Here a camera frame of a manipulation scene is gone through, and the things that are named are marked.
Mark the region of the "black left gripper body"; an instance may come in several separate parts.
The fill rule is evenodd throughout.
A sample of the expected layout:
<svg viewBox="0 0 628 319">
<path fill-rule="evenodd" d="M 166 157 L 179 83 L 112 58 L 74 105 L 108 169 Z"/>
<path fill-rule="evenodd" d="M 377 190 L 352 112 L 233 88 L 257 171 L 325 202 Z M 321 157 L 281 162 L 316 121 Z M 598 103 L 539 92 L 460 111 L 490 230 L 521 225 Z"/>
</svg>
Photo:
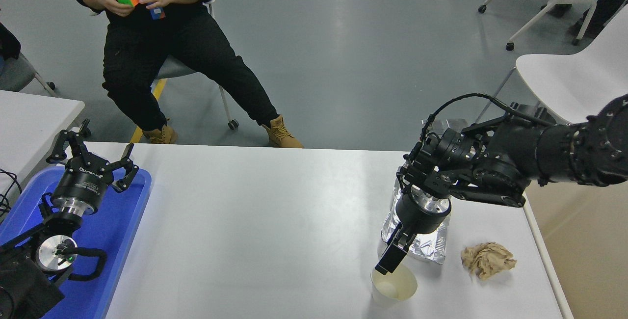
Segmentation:
<svg viewBox="0 0 628 319">
<path fill-rule="evenodd" d="M 69 160 L 52 194 L 53 205 L 61 207 L 65 200 L 79 200 L 89 205 L 90 209 L 98 209 L 108 186 L 113 183 L 113 173 L 101 171 L 103 168 L 100 162 L 86 165 L 81 159 Z"/>
</svg>

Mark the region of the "person's right hand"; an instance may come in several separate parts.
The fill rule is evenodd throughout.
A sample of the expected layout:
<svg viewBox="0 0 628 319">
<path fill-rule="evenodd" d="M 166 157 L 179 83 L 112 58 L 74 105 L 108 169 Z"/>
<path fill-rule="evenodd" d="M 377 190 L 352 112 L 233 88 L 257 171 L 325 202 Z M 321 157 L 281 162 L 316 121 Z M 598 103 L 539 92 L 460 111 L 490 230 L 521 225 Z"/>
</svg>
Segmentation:
<svg viewBox="0 0 628 319">
<path fill-rule="evenodd" d="M 131 4 L 119 3 L 117 0 L 83 0 L 90 8 L 108 10 L 119 17 L 127 17 L 135 9 Z"/>
</svg>

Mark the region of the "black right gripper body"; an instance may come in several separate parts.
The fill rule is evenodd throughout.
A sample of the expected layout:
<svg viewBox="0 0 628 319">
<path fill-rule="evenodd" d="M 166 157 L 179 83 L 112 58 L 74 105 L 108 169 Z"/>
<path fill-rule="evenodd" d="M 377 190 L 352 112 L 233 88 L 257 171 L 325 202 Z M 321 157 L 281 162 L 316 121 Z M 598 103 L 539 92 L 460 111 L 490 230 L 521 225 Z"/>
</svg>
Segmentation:
<svg viewBox="0 0 628 319">
<path fill-rule="evenodd" d="M 395 207 L 406 234 L 430 234 L 451 212 L 451 200 L 431 195 L 402 195 Z"/>
</svg>

